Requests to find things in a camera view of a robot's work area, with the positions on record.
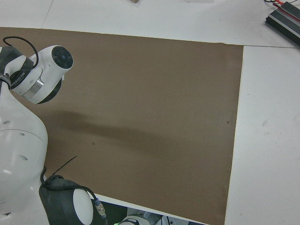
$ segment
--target brown board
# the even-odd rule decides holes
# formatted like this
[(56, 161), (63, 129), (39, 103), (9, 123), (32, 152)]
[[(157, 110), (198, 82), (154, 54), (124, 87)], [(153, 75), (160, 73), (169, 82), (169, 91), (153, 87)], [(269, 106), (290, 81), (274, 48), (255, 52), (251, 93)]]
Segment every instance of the brown board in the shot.
[[(38, 51), (62, 45), (74, 57), (52, 101), (17, 97), (47, 128), (47, 176), (77, 155), (60, 174), (97, 194), (224, 224), (242, 46), (42, 29), (0, 34)], [(33, 55), (26, 43), (9, 42)]]

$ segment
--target white tabletop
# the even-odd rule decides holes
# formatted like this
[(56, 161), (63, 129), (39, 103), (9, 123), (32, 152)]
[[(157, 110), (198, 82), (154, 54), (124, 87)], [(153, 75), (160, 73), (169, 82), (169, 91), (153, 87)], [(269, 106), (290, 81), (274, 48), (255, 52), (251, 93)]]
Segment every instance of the white tabletop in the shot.
[(225, 224), (297, 225), (300, 50), (264, 24), (273, 10), (263, 0), (2, 0), (0, 26), (246, 45)]

